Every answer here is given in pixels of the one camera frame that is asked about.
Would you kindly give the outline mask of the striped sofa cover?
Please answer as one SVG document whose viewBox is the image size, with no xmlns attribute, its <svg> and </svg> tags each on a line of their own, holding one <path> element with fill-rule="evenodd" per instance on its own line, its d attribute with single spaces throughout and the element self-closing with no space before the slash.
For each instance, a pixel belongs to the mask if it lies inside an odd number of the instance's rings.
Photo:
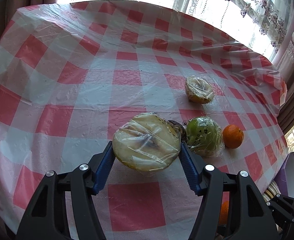
<svg viewBox="0 0 294 240">
<path fill-rule="evenodd" d="M 269 202 L 277 194 L 281 194 L 281 191 L 277 183 L 273 180 L 267 189 L 263 192 L 263 199 L 265 202 Z"/>
</svg>

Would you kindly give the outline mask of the red white checkered tablecloth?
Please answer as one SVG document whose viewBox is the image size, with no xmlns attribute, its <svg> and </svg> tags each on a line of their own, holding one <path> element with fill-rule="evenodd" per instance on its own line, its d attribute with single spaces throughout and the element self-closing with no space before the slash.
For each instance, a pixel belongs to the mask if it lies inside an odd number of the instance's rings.
<svg viewBox="0 0 294 240">
<path fill-rule="evenodd" d="M 188 100 L 188 76 L 214 90 Z M 265 191 L 287 145 L 277 123 L 285 83 L 264 56 L 186 14 L 133 1 L 20 8 L 0 39 L 0 217 L 12 230 L 44 174 L 100 153 L 135 115 L 239 126 L 242 145 L 209 160 Z"/>
</svg>

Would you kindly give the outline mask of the mandarin in box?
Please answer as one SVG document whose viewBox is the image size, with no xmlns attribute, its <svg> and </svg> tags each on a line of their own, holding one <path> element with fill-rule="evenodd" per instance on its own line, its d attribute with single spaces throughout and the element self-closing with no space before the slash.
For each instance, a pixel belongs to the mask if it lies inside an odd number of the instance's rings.
<svg viewBox="0 0 294 240">
<path fill-rule="evenodd" d="M 228 222 L 229 201 L 225 201 L 221 205 L 219 225 L 225 225 Z"/>
</svg>

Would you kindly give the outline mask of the floral sheer curtain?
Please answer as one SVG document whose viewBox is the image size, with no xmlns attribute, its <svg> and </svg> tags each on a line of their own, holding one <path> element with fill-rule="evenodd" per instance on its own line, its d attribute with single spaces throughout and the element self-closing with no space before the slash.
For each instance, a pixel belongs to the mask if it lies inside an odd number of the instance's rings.
<svg viewBox="0 0 294 240">
<path fill-rule="evenodd" d="M 237 27 L 236 38 L 251 49 L 266 38 L 273 64 L 287 83 L 294 82 L 294 0 L 174 0 L 173 9 L 222 29 Z"/>
</svg>

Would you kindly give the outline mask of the dark mangosteen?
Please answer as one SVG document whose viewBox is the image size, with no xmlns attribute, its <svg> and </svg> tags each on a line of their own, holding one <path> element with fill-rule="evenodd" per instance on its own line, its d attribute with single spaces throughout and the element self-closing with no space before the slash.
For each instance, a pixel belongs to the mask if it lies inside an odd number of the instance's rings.
<svg viewBox="0 0 294 240">
<path fill-rule="evenodd" d="M 182 141 L 187 140 L 187 134 L 186 130 L 179 122 L 176 122 L 174 120 L 168 120 L 169 125 L 176 131 L 177 134 L 181 136 Z"/>
</svg>

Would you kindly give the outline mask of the green apple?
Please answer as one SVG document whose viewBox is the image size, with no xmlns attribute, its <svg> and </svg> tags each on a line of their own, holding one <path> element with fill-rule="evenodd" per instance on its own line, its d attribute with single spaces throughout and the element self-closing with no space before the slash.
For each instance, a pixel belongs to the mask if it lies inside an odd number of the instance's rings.
<svg viewBox="0 0 294 240">
<path fill-rule="evenodd" d="M 218 157 L 224 149 L 222 129 L 210 117 L 192 118 L 186 126 L 189 149 L 205 158 Z"/>
</svg>

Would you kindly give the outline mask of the small cut fruit half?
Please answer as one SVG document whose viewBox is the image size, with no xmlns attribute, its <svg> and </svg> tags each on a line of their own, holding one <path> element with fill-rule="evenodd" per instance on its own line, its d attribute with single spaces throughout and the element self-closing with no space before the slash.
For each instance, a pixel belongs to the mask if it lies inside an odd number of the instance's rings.
<svg viewBox="0 0 294 240">
<path fill-rule="evenodd" d="M 185 91 L 188 100 L 194 103 L 207 104 L 214 99 L 212 86 L 206 80 L 194 75 L 186 78 Z"/>
</svg>

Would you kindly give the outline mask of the orange mandarin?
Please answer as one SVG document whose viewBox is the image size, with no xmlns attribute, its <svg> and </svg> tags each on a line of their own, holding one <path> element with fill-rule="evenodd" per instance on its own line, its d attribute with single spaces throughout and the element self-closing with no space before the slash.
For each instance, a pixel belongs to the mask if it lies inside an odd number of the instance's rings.
<svg viewBox="0 0 294 240">
<path fill-rule="evenodd" d="M 228 125 L 222 132 L 223 141 L 227 148 L 236 149 L 244 140 L 243 131 L 236 125 Z"/>
</svg>

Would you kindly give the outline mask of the large cut fruit half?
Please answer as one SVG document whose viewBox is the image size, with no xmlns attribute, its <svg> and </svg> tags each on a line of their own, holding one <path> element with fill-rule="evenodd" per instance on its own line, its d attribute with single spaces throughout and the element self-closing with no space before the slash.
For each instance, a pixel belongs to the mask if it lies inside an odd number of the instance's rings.
<svg viewBox="0 0 294 240">
<path fill-rule="evenodd" d="M 181 132 L 156 113 L 140 113 L 116 130 L 112 148 L 127 167 L 139 172 L 166 169 L 181 150 Z"/>
</svg>

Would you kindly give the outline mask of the purple white cardboard box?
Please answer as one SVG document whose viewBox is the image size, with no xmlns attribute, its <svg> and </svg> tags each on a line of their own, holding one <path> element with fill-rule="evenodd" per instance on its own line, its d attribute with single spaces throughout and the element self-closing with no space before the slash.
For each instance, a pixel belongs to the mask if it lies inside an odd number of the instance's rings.
<svg viewBox="0 0 294 240">
<path fill-rule="evenodd" d="M 274 181 L 282 195 L 294 198 L 294 152 L 289 153 Z"/>
</svg>

